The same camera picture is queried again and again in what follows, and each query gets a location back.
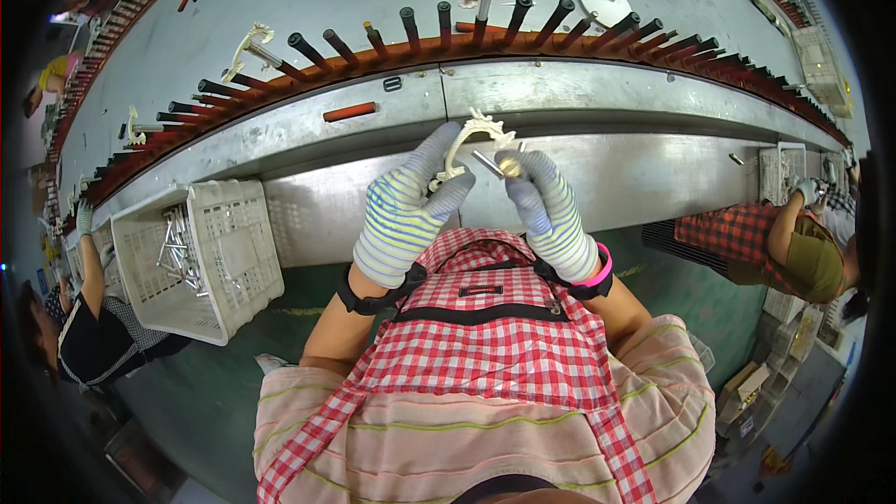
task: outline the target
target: red plaid shirt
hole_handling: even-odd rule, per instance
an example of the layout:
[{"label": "red plaid shirt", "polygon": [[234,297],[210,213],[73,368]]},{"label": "red plaid shirt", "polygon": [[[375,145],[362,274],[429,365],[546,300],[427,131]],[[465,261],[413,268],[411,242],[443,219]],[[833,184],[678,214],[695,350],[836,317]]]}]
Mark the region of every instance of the red plaid shirt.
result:
[{"label": "red plaid shirt", "polygon": [[[546,310],[560,320],[499,317],[474,326],[425,318],[384,322],[342,388],[274,459],[259,482],[259,501],[276,502],[367,395],[414,392],[581,412],[607,457],[622,502],[655,502],[610,377],[603,321],[566,289],[537,276],[533,259],[526,242],[506,231],[462,228],[440,235],[418,259],[428,280],[399,305],[399,316],[419,309],[453,313],[519,304],[515,307]],[[494,268],[508,262],[512,268]]]},{"label": "red plaid shirt", "polygon": [[676,218],[675,239],[716,253],[723,259],[756,265],[783,286],[787,290],[785,294],[799,296],[771,261],[765,247],[765,239],[781,208],[753,203]]}]

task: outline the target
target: black wrist strap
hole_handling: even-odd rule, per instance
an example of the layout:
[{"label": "black wrist strap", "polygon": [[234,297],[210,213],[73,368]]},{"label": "black wrist strap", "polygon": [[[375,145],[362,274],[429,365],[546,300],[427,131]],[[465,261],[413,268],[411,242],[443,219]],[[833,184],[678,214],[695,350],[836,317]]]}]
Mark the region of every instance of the black wrist strap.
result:
[{"label": "black wrist strap", "polygon": [[352,292],[349,286],[349,271],[351,265],[345,267],[345,273],[340,277],[336,286],[336,294],[339,295],[345,309],[354,311],[358,315],[376,315],[389,306],[394,306],[398,300],[417,290],[427,280],[427,268],[415,262],[404,275],[401,286],[389,290],[382,298],[359,298]]},{"label": "black wrist strap", "polygon": [[[602,264],[607,264],[608,259],[606,253],[598,250],[598,257]],[[596,298],[598,296],[607,297],[607,294],[610,294],[610,287],[613,286],[613,273],[608,274],[607,278],[603,279],[595,286],[576,286],[567,283],[564,279],[557,276],[554,267],[545,263],[544,260],[538,256],[535,257],[535,263],[532,264],[532,267],[535,270],[535,274],[545,280],[560,286],[566,286],[566,290],[569,292],[570,296],[579,301],[590,300],[591,298]]]}]

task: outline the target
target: pink striped shirt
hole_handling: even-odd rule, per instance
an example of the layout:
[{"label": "pink striped shirt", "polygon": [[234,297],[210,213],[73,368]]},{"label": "pink striped shirt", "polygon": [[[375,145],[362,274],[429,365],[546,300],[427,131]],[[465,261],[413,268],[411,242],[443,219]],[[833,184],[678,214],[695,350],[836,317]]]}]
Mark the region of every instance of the pink striped shirt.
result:
[{"label": "pink striped shirt", "polygon": [[[653,319],[610,357],[629,431],[657,498],[685,502],[715,445],[715,396],[675,316]],[[316,368],[265,376],[255,476],[342,384]],[[523,474],[599,502],[619,502],[609,466],[578,413],[503,399],[394,394],[367,398],[281,502],[451,502],[492,477]]]}]

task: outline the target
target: olive green shirt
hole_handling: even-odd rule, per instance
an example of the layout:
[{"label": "olive green shirt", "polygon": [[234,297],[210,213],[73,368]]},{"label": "olive green shirt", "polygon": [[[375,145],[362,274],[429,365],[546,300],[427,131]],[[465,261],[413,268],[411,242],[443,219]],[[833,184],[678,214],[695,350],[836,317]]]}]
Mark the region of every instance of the olive green shirt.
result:
[{"label": "olive green shirt", "polygon": [[[827,303],[840,294],[843,283],[843,255],[831,233],[812,217],[799,217],[790,236],[787,264],[770,263],[803,300]],[[789,290],[759,265],[730,260],[728,277],[736,285],[764,285],[780,292]]]}]

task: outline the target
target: green floor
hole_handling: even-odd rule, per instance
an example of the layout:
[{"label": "green floor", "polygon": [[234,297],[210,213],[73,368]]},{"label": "green floor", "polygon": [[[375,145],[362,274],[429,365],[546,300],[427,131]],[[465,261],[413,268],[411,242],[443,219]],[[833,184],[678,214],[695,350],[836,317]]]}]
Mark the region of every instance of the green floor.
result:
[{"label": "green floor", "polygon": [[[595,234],[613,252],[614,271],[653,315],[673,313],[716,358],[718,389],[744,363],[765,297],[760,286],[735,286],[710,269],[645,250],[641,227]],[[221,498],[254,502],[252,432],[262,371],[254,354],[295,362],[330,300],[342,266],[287,269],[286,293],[241,328],[227,346],[193,342],[116,388],[160,448]]]}]

